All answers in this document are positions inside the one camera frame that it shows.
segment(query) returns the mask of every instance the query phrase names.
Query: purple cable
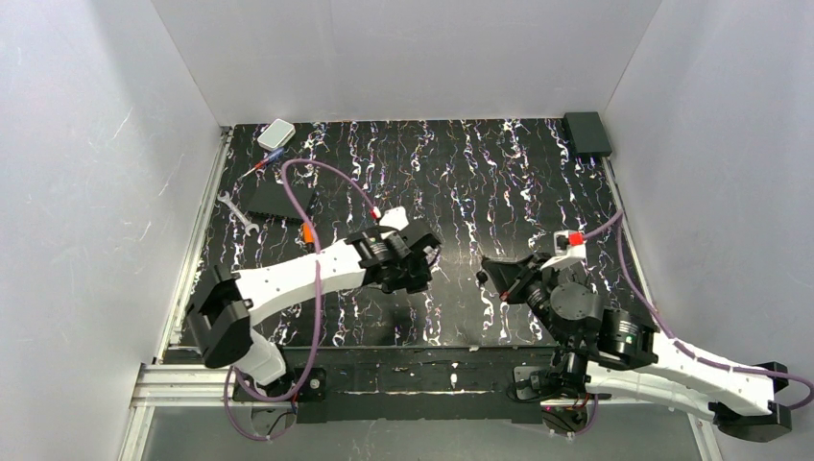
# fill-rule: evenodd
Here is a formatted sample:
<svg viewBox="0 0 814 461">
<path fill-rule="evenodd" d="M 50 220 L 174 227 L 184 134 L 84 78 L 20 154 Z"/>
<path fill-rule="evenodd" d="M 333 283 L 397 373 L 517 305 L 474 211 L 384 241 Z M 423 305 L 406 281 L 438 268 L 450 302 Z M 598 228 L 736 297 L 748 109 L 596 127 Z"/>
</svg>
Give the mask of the purple cable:
<svg viewBox="0 0 814 461">
<path fill-rule="evenodd" d="M 803 384 L 806 387 L 808 387 L 808 395 L 805 397 L 805 399 L 800 400 L 797 403 L 788 405 L 788 408 L 790 410 L 796 410 L 798 408 L 802 408 L 802 407 L 808 405 L 809 403 L 811 403 L 814 400 L 814 382 L 811 382 L 809 379 L 806 379 L 806 378 L 804 378 L 802 376 L 797 376 L 797 375 L 792 375 L 792 374 L 789 374 L 789 373 L 782 373 L 782 372 L 773 372 L 773 371 L 770 371 L 770 370 L 762 370 L 762 369 L 756 369 L 756 368 L 733 367 L 733 366 L 727 365 L 725 363 L 720 363 L 720 362 L 716 362 L 714 360 L 710 360 L 710 359 L 705 358 L 705 357 L 701 357 L 701 356 L 697 355 L 695 352 L 691 351 L 680 339 L 676 338 L 676 335 L 673 333 L 673 330 L 671 330 L 667 326 L 667 324 L 664 322 L 664 319 L 658 313 L 658 311 L 656 310 L 656 307 L 653 306 L 650 303 L 650 301 L 647 300 L 647 298 L 645 298 L 645 296 L 641 293 L 641 291 L 638 290 L 638 288 L 636 288 L 633 279 L 631 279 L 631 275 L 628 272 L 628 267 L 627 267 L 627 264 L 625 262 L 625 253 L 623 252 L 623 249 L 622 249 L 622 223 L 621 222 L 619 222 L 619 225 L 616 227 L 616 250 L 619 253 L 619 264 L 622 266 L 622 276 L 625 278 L 625 281 L 631 286 L 631 289 L 633 290 L 634 295 L 638 298 L 638 300 L 641 301 L 641 303 L 643 303 L 645 307 L 647 307 L 648 311 L 650 311 L 650 315 L 653 316 L 653 320 L 656 322 L 656 324 L 664 332 L 664 335 L 667 336 L 669 339 L 674 340 L 673 345 L 676 347 L 676 349 L 683 352 L 683 354 L 688 356 L 689 358 L 697 360 L 700 363 L 703 363 L 703 364 L 705 364 L 705 365 L 707 365 L 709 367 L 712 367 L 712 368 L 716 368 L 718 370 L 726 370 L 726 371 L 732 370 L 732 371 L 737 372 L 737 373 L 745 373 L 745 374 L 748 374 L 748 375 L 779 377 L 781 379 L 788 379 L 788 380 L 791 380 L 791 381 L 797 381 L 798 383 Z"/>
<path fill-rule="evenodd" d="M 593 423 L 596 421 L 596 414 L 598 412 L 599 412 L 599 396 L 594 394 L 593 413 L 590 414 L 590 418 L 588 418 L 586 426 L 576 432 L 577 435 L 583 435 L 593 427 Z"/>
<path fill-rule="evenodd" d="M 616 223 L 616 221 L 619 220 L 619 218 L 622 217 L 623 214 L 625 214 L 625 211 L 620 208 L 619 210 L 616 211 L 615 214 L 613 214 L 613 216 L 610 217 L 607 223 L 586 233 L 585 235 L 583 235 L 583 238 L 585 240 L 590 240 L 591 238 L 600 235 L 602 232 L 607 231 L 608 229 L 611 228 L 611 226 L 613 226 L 614 223 Z"/>
<path fill-rule="evenodd" d="M 349 183 L 351 186 L 353 186 L 353 188 L 355 188 L 359 192 L 359 194 L 362 195 L 362 199 L 368 204 L 368 206 L 371 208 L 371 211 L 376 210 L 376 205 L 373 203 L 371 198 L 368 197 L 368 194 L 366 194 L 365 191 L 361 187 L 359 187 L 359 184 L 357 184 L 353 179 L 351 179 L 345 173 L 341 172 L 340 170 L 338 170 L 338 169 L 336 169 L 336 168 L 334 168 L 334 167 L 332 167 L 330 165 L 326 165 L 326 164 L 322 163 L 321 161 L 316 161 L 316 160 L 312 160 L 312 159 L 309 159 L 309 158 L 292 158 L 292 159 L 286 161 L 285 163 L 283 163 L 282 164 L 282 170 L 280 172 L 281 173 L 280 176 L 282 177 L 283 189 L 285 189 L 285 194 L 288 196 L 288 199 L 291 201 L 291 205 L 294 206 L 294 209 L 297 211 L 297 214 L 299 215 L 299 218 L 302 219 L 302 222 L 311 231 L 311 235 L 314 236 L 314 251 L 318 255 L 323 250 L 323 247 L 320 244 L 320 237 L 317 235 L 317 232 L 314 229 L 314 223 L 311 221 L 311 219 L 308 218 L 308 215 L 305 213 L 305 210 L 302 209 L 302 206 L 299 205 L 299 203 L 297 201 L 297 197 L 294 195 L 294 192 L 292 192 L 291 184 L 289 184 L 288 177 L 286 176 L 286 171 L 288 171 L 288 167 L 295 164 L 295 163 L 307 163 L 307 164 L 319 166 L 320 168 L 326 168 L 326 169 L 332 171 L 337 176 L 339 176 L 340 179 L 345 180 L 347 183 Z M 244 391 L 246 391 L 250 396 L 252 396 L 256 400 L 260 400 L 260 401 L 289 400 L 294 395 L 296 395 L 297 392 L 299 392 L 299 389 L 305 384 L 305 381 L 308 380 L 308 375 L 310 375 L 311 369 L 314 367 L 314 361 L 317 358 L 317 349 L 319 348 L 319 345 L 320 345 L 320 332 L 322 330 L 322 316 L 323 316 L 323 281 L 322 281 L 322 278 L 320 277 L 320 262 L 317 261 L 315 266 L 316 266 L 316 276 L 314 277 L 314 291 L 315 291 L 315 295 L 314 295 L 314 305 L 315 305 L 314 306 L 314 333 L 313 333 L 313 335 L 311 337 L 311 350 L 308 353 L 308 360 L 305 362 L 305 368 L 302 370 L 302 375 L 300 375 L 299 380 L 294 385 L 294 387 L 292 387 L 287 393 L 283 394 L 282 396 L 267 397 L 267 396 L 264 396 L 264 395 L 260 394 L 252 386 L 247 384 L 246 379 L 245 379 L 245 375 L 243 375 L 243 372 L 241 372 L 240 370 L 234 368 L 234 372 L 235 372 L 235 374 L 237 376 L 236 379 L 237 379 L 237 382 L 240 384 L 240 387 L 242 387 Z M 248 432 L 246 432 L 245 430 L 243 430 L 242 428 L 240 428 L 237 425 L 236 421 L 234 420 L 234 416 L 231 414 L 231 411 L 228 408 L 228 382 L 229 382 L 229 379 L 231 378 L 232 368 L 233 367 L 229 368 L 229 373 L 227 374 L 227 381 L 226 381 L 226 384 L 225 384 L 225 387 L 224 387 L 224 406 L 227 409 L 227 416 L 229 417 L 229 420 L 232 422 L 232 425 L 234 425 L 234 427 L 238 430 L 238 432 L 241 433 L 241 435 L 244 435 L 244 436 L 246 436 L 246 437 L 248 437 L 248 438 L 250 438 L 252 440 L 271 440 L 271 439 L 274 439 L 274 438 L 278 437 L 279 435 L 282 435 L 283 433 L 285 433 L 285 430 L 284 430 L 284 431 L 280 432 L 279 434 L 277 434 L 276 436 L 273 436 L 271 439 L 267 438 L 267 437 L 262 437 L 260 439 L 257 439 L 256 437 L 258 437 L 258 436 L 250 435 Z"/>
</svg>

